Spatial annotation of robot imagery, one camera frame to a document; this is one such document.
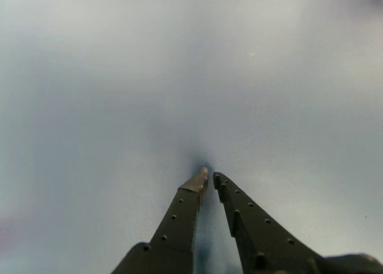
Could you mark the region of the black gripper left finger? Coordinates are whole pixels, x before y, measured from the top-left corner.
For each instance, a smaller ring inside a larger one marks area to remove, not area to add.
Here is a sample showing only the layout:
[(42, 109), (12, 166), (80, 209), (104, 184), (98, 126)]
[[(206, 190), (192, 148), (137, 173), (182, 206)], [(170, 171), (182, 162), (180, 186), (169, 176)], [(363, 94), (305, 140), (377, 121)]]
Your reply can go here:
[(203, 167), (178, 188), (151, 240), (133, 246), (113, 273), (193, 273), (197, 219), (208, 174)]

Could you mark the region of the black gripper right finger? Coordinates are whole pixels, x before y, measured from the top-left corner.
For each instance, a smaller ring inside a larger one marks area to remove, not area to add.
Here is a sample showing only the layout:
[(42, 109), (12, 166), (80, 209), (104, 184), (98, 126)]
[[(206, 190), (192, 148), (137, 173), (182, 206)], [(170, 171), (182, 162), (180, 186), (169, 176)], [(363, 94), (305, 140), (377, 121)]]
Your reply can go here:
[(214, 188), (235, 238), (244, 273), (327, 273), (326, 261), (278, 224), (222, 173)]

